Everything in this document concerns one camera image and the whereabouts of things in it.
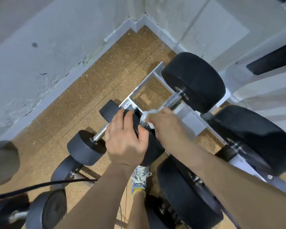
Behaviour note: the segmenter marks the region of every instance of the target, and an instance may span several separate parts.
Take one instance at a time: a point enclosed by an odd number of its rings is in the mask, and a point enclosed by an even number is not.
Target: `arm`
[[[148,131],[139,126],[137,138],[133,130],[133,111],[129,111],[125,119],[123,113],[121,109],[114,116],[105,134],[111,164],[57,229],[114,228],[123,192],[135,167],[143,161],[149,136]]]
[[[203,180],[242,229],[286,228],[286,193],[192,142],[168,108],[147,121],[162,146]]]

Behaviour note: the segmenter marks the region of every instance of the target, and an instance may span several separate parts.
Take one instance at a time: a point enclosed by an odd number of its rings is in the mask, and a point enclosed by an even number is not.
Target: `floor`
[[[50,181],[55,168],[69,155],[66,148],[68,141],[81,129],[97,132],[103,127],[105,120],[100,116],[99,109],[110,99],[123,101],[161,61],[167,64],[175,55],[147,27],[137,34],[129,30],[13,140],[19,150],[21,166],[11,181],[0,186],[0,193]],[[157,108],[169,95],[163,86],[152,80],[144,92],[136,96],[135,101],[143,109]],[[207,130],[196,138],[196,142],[212,153],[222,147]],[[156,165],[164,158],[165,154],[153,164],[153,173]],[[89,168],[102,175],[109,163],[105,154]],[[159,195],[155,175],[153,183],[152,193]],[[29,197],[33,200],[48,189],[31,191]],[[69,211],[88,189],[84,183],[66,187]],[[126,223],[132,204],[130,189],[131,182],[121,201],[122,221]],[[229,219],[225,219],[216,228],[235,227]]]

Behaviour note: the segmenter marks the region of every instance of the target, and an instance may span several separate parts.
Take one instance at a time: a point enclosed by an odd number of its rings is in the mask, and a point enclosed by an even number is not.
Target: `hand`
[[[145,156],[149,132],[139,125],[139,138],[137,138],[133,129],[133,113],[134,111],[127,112],[123,119],[124,109],[120,109],[106,129],[105,140],[112,163],[135,168],[141,164]]]
[[[154,125],[157,139],[171,154],[191,142],[179,117],[167,107],[158,113],[148,114],[146,121]]]

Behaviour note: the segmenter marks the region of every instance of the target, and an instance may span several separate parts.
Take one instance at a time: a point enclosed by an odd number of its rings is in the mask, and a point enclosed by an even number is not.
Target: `right hand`
[[[179,117],[167,107],[158,113],[148,114],[146,121],[154,125],[157,139],[171,154],[178,152],[183,145],[191,142]]]

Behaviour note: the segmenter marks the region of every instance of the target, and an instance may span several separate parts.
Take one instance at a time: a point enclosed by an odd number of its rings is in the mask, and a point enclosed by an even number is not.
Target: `yellow sock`
[[[135,192],[137,192],[137,191],[141,191],[141,192],[143,192],[143,193],[145,194],[145,196],[146,196],[145,189],[140,188],[140,187],[136,187],[136,188],[134,188],[133,193],[132,193],[132,196],[133,196],[133,195],[134,195],[134,193],[135,193]]]

